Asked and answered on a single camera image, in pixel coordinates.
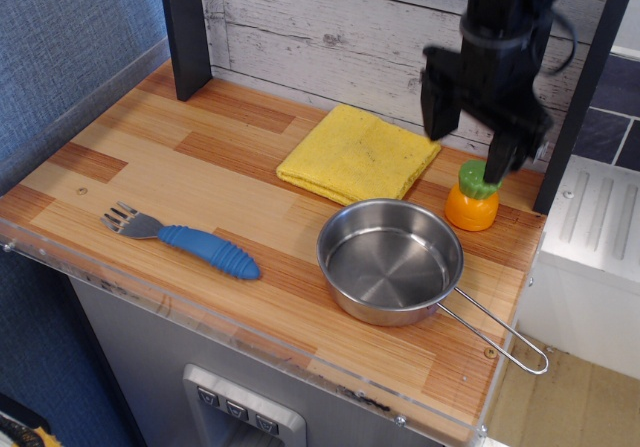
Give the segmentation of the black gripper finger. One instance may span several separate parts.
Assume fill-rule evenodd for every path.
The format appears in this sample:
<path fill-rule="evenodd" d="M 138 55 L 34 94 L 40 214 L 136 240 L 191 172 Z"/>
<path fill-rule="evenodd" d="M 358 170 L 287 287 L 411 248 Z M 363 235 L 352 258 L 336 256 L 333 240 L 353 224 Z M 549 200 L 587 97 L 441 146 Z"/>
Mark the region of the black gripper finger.
<path fill-rule="evenodd" d="M 499 184 L 511 172 L 521 169 L 529 157 L 531 136 L 524 131 L 496 132 L 489 146 L 484 182 Z"/>
<path fill-rule="evenodd" d="M 458 92 L 447 78 L 423 75 L 421 108 L 429 139 L 440 140 L 458 128 L 461 112 Z"/>

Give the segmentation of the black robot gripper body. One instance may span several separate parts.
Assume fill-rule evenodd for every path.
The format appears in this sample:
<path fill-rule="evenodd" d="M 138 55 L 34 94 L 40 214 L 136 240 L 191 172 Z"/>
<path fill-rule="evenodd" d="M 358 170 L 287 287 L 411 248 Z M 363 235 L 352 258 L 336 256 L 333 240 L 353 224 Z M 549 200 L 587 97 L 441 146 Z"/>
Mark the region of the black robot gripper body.
<path fill-rule="evenodd" d="M 422 71 L 447 78 L 458 92 L 461 111 L 490 128 L 524 131 L 531 136 L 529 158 L 538 159 L 553 125 L 534 93 L 550 28 L 536 26 L 517 37 L 498 39 L 464 34 L 459 52 L 428 45 Z"/>

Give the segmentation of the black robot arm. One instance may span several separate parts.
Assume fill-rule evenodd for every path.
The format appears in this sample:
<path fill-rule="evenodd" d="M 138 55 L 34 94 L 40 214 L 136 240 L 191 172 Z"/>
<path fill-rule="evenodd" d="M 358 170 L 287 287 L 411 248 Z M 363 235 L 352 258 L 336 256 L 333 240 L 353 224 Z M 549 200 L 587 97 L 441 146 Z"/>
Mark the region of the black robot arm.
<path fill-rule="evenodd" d="M 426 135 L 439 140 L 466 112 L 493 132 L 484 180 L 498 184 L 537 156 L 553 121 L 534 92 L 552 26 L 570 22 L 557 0 L 468 0 L 458 52 L 423 50 L 421 108 Z"/>

